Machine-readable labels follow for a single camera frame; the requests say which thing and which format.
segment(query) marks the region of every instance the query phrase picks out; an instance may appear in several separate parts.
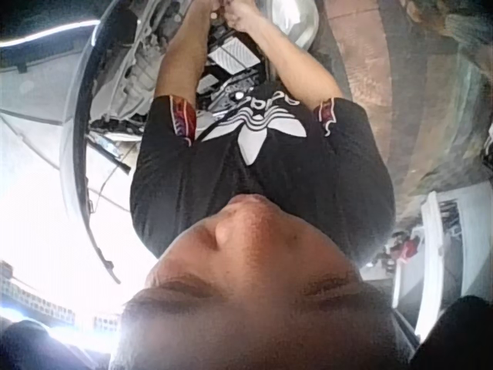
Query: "printed logo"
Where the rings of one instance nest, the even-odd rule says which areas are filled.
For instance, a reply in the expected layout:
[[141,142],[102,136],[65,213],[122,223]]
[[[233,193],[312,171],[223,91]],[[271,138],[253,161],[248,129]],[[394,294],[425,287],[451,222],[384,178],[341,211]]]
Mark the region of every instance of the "printed logo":
[[[276,92],[274,97],[286,99],[287,96],[283,92]],[[289,97],[288,99],[286,99],[286,102],[290,105],[300,104]],[[307,131],[301,122],[293,114],[289,113],[287,109],[272,105],[273,101],[274,98],[263,101],[249,97],[240,106],[244,106],[245,103],[250,103],[250,106],[244,106],[235,116],[226,122],[220,123],[203,141],[227,135],[238,127],[243,126],[238,135],[238,145],[246,165],[251,166],[260,154],[267,138],[268,129],[277,130],[291,136],[307,137]],[[263,110],[264,114],[255,114],[253,109]]]

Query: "nose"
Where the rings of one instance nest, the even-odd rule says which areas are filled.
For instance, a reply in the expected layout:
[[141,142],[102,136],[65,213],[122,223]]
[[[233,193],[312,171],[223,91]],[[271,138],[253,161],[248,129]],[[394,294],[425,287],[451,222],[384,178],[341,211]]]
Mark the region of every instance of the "nose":
[[240,196],[223,212],[216,242],[232,274],[265,275],[285,260],[295,230],[279,207],[263,197]]

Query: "hand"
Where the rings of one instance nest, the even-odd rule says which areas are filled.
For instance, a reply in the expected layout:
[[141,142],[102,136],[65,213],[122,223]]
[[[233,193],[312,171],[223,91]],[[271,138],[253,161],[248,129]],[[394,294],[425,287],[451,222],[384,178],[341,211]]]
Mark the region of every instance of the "hand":
[[248,32],[262,13],[255,0],[223,0],[224,18],[228,26],[240,32]]

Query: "eye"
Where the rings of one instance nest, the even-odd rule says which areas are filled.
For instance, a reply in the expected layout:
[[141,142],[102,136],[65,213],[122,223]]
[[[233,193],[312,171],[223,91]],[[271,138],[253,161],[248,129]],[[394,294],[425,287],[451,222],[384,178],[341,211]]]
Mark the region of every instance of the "eye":
[[192,298],[211,298],[214,296],[211,289],[204,284],[191,284],[188,281],[167,281],[159,284],[158,289],[168,292],[176,292]]
[[161,315],[186,315],[201,307],[193,298],[172,298],[170,294],[154,294],[152,297],[133,298],[123,312],[122,320],[135,322],[159,318]]
[[334,293],[336,290],[339,291],[342,287],[346,287],[353,283],[359,283],[359,278],[353,272],[345,275],[328,274],[319,277],[319,279],[313,283],[309,283],[305,287],[303,295],[306,297],[326,295],[327,293]]

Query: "t-shirt sleeve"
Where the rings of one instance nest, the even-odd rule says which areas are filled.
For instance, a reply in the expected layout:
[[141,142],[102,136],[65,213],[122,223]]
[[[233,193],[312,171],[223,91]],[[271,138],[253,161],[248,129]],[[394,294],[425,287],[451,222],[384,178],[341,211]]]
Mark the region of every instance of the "t-shirt sleeve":
[[395,221],[394,189],[365,110],[331,99],[315,111],[337,161],[337,200],[346,247],[360,266],[387,242]]
[[154,100],[140,147],[130,194],[130,210],[136,233],[143,243],[158,253],[149,240],[152,219],[163,219],[158,200],[178,201],[180,164],[195,140],[195,109],[183,98],[162,96]]

